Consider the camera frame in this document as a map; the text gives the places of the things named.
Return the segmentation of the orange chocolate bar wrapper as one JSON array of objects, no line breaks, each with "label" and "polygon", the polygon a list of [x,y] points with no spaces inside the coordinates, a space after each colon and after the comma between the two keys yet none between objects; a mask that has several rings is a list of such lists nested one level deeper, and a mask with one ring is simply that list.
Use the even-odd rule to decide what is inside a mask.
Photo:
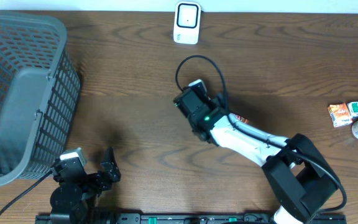
[{"label": "orange chocolate bar wrapper", "polygon": [[231,113],[231,115],[233,116],[233,118],[235,119],[235,121],[240,121],[244,124],[249,124],[249,120],[248,119],[245,119],[244,117],[238,115],[238,114],[235,114],[235,113]]}]

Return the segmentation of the small orange box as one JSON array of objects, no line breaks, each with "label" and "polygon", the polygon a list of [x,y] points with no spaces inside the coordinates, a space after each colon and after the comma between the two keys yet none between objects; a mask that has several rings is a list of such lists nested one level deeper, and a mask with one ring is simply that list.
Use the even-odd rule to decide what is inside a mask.
[{"label": "small orange box", "polygon": [[335,128],[347,126],[352,123],[352,116],[345,103],[329,105],[328,112]]}]

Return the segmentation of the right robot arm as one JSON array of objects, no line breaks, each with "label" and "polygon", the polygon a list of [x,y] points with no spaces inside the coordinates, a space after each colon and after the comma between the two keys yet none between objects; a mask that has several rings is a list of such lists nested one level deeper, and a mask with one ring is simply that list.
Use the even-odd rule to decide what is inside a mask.
[{"label": "right robot arm", "polygon": [[173,103],[201,141],[233,150],[262,168],[280,202],[275,223],[312,221],[339,190],[337,175],[306,136],[263,132],[229,112],[221,96],[209,98],[202,87],[185,88]]}]

